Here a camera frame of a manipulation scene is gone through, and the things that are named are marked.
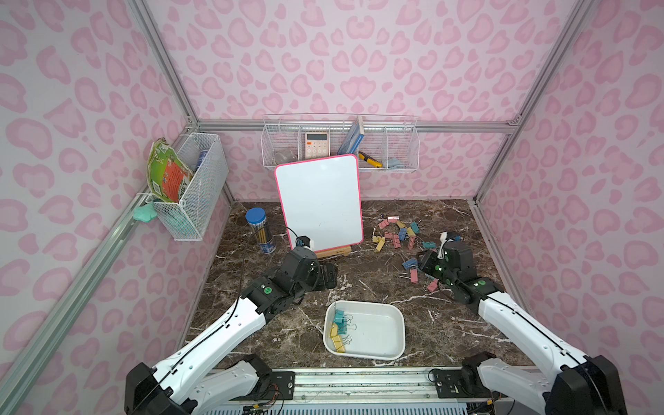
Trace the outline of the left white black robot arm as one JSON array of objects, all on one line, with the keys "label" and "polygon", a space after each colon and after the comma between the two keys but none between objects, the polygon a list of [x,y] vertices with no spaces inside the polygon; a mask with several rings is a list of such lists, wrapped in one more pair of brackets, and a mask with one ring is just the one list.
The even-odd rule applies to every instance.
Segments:
[{"label": "left white black robot arm", "polygon": [[309,292],[332,290],[338,268],[308,247],[296,247],[282,263],[240,292],[230,308],[194,340],[153,366],[139,363],[126,376],[127,414],[206,414],[231,401],[254,403],[262,413],[292,399],[295,375],[274,372],[249,354],[213,370],[238,345]]}]

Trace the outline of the teal binder clip lone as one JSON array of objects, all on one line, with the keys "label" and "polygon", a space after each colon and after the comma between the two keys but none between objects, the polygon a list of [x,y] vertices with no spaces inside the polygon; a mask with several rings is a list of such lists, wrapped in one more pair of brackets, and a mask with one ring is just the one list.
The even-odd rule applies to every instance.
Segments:
[{"label": "teal binder clip lone", "polygon": [[336,310],[333,321],[339,327],[344,326],[346,324],[346,317],[344,311]]}]

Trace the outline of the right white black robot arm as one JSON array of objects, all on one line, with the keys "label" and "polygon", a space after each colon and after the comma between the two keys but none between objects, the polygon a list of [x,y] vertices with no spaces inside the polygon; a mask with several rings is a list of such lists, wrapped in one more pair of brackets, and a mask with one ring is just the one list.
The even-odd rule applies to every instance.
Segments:
[{"label": "right white black robot arm", "polygon": [[591,357],[530,316],[499,285],[478,275],[473,253],[460,238],[444,238],[437,251],[418,255],[418,270],[434,285],[492,324],[522,351],[539,373],[508,365],[482,352],[463,360],[460,390],[468,397],[495,392],[539,414],[624,414],[616,366]]}]

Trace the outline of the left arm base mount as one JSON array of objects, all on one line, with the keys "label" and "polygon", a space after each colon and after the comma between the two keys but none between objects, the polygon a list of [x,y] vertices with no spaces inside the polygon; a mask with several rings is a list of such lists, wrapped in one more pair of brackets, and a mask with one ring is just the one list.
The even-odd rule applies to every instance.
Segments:
[{"label": "left arm base mount", "polygon": [[259,378],[252,391],[233,401],[263,401],[277,396],[277,400],[292,400],[294,395],[296,373],[292,371],[271,372]]}]

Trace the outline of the white plastic storage tray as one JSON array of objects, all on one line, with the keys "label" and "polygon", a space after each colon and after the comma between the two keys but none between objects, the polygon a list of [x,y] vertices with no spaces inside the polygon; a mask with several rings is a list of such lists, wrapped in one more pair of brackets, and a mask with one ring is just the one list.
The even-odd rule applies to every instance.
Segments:
[{"label": "white plastic storage tray", "polygon": [[[346,324],[337,326],[336,310],[344,311]],[[340,335],[345,353],[337,353],[331,340]],[[402,312],[391,304],[336,301],[326,311],[323,344],[331,354],[358,359],[394,361],[406,349],[406,325]]]}]

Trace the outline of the yellow binder clip lone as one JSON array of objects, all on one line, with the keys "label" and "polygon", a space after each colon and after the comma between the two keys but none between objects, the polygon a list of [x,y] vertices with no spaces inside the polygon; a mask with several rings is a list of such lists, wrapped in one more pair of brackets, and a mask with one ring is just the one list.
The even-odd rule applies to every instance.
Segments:
[{"label": "yellow binder clip lone", "polygon": [[331,340],[332,340],[332,342],[335,346],[335,351],[337,353],[345,353],[346,352],[345,342],[344,342],[344,340],[342,339],[342,337],[340,335],[336,335],[336,336],[332,337]]}]

